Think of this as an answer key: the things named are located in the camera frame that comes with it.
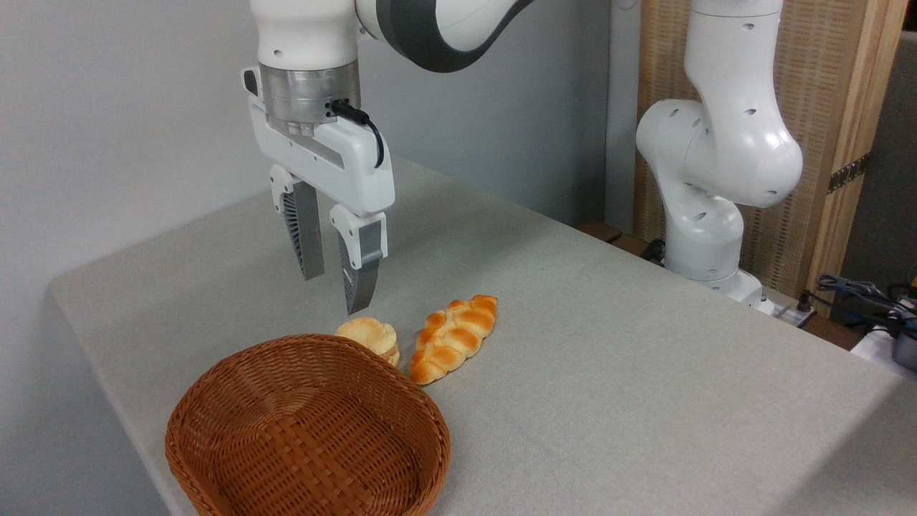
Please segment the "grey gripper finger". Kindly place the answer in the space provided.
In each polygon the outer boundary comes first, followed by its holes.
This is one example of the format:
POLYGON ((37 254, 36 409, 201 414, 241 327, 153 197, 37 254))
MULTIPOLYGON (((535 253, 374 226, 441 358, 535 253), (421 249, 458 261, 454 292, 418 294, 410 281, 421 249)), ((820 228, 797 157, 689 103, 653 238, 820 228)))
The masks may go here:
POLYGON ((302 278, 325 273, 317 190, 282 166, 269 172, 276 211, 284 219, 302 278))
POLYGON ((348 315, 369 307, 388 255, 388 226, 384 213, 360 218, 337 204, 330 210, 340 242, 340 262, 348 315))

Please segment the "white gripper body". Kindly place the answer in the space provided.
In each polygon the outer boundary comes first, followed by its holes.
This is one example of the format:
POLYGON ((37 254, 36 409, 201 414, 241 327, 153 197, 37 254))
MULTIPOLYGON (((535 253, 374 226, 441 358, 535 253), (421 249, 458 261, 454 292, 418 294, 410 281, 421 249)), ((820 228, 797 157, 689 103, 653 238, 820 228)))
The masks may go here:
POLYGON ((394 202, 384 137, 360 108, 356 67, 243 69, 256 143, 273 164, 360 218, 394 202))

